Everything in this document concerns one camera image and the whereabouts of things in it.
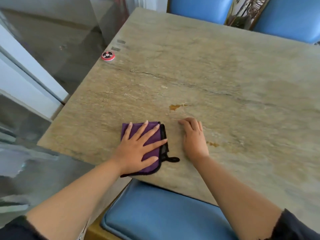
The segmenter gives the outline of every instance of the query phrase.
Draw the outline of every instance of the round red device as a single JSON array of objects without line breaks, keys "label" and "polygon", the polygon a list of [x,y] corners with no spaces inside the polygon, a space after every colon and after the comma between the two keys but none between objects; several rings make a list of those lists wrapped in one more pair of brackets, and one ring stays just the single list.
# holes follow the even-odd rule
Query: round red device
[{"label": "round red device", "polygon": [[115,54],[111,51],[105,51],[102,53],[102,56],[101,56],[102,60],[104,61],[110,61],[110,60],[113,60],[115,58]]}]

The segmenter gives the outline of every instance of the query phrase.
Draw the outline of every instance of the person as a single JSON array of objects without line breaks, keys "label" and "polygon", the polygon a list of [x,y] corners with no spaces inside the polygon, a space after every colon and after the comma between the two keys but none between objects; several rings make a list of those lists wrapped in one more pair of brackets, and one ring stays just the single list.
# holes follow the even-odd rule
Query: person
[{"label": "person", "polygon": [[[240,240],[319,240],[320,235],[261,194],[241,183],[209,156],[202,124],[180,120],[185,130],[184,150],[198,170]],[[142,161],[145,153],[166,139],[143,146],[159,125],[141,136],[148,122],[129,139],[132,123],[111,158],[0,229],[0,239],[75,240],[94,207],[120,175],[137,172],[156,161]]]}]

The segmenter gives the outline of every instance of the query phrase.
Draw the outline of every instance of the forearm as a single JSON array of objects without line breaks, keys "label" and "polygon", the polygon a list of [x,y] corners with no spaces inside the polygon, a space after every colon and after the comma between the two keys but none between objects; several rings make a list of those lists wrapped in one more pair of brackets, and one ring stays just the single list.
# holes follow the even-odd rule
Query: forearm
[{"label": "forearm", "polygon": [[27,219],[49,240],[75,240],[119,176],[118,165],[107,161],[30,210]]},{"label": "forearm", "polygon": [[194,165],[240,240],[269,238],[282,210],[210,157]]}]

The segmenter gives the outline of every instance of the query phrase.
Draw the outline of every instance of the person's left hand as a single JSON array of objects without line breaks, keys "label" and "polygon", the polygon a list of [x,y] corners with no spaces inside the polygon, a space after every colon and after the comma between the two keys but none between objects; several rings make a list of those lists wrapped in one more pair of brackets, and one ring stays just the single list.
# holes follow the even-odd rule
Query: person's left hand
[{"label": "person's left hand", "polygon": [[157,141],[153,144],[143,146],[146,141],[157,132],[160,125],[156,125],[152,130],[141,136],[148,125],[146,121],[139,130],[129,139],[129,135],[132,129],[132,123],[130,122],[126,129],[122,141],[118,148],[115,150],[110,160],[113,160],[120,167],[120,173],[129,174],[138,172],[158,160],[158,157],[153,156],[144,161],[142,160],[143,155],[150,152],[167,142],[167,139]]}]

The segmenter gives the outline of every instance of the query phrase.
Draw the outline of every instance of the finger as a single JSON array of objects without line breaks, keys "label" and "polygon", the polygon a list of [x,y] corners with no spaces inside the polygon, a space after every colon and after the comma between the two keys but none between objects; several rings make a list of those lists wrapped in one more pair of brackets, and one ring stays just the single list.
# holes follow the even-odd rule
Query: finger
[{"label": "finger", "polygon": [[195,118],[185,118],[184,120],[188,121],[194,131],[200,130],[198,121]]},{"label": "finger", "polygon": [[178,122],[179,122],[180,125],[183,125],[183,128],[184,128],[186,133],[193,131],[193,129],[192,129],[192,127],[191,127],[191,125],[190,125],[190,123],[188,121],[179,120]]},{"label": "finger", "polygon": [[143,123],[143,125],[138,129],[138,131],[131,137],[132,140],[139,140],[141,134],[144,132],[144,130],[146,129],[147,125],[148,125],[148,121],[146,120],[146,122]]},{"label": "finger", "polygon": [[157,156],[149,157],[148,159],[142,161],[142,169],[151,166],[154,162],[156,162],[159,158]]},{"label": "finger", "polygon": [[132,129],[132,122],[129,123],[127,129],[125,130],[122,140],[125,140],[125,141],[129,140],[131,129]]},{"label": "finger", "polygon": [[149,144],[149,145],[145,145],[143,147],[144,153],[151,152],[152,150],[166,144],[167,141],[168,141],[168,139],[164,139],[164,140],[160,140],[160,141],[157,141],[157,142]]},{"label": "finger", "polygon": [[145,133],[138,141],[142,144],[145,144],[147,140],[154,135],[159,129],[160,125],[157,124],[153,129],[149,130],[147,133]]},{"label": "finger", "polygon": [[201,123],[201,121],[198,121],[198,124],[199,124],[199,129],[200,129],[201,131],[203,131],[203,128],[202,128],[202,123]]}]

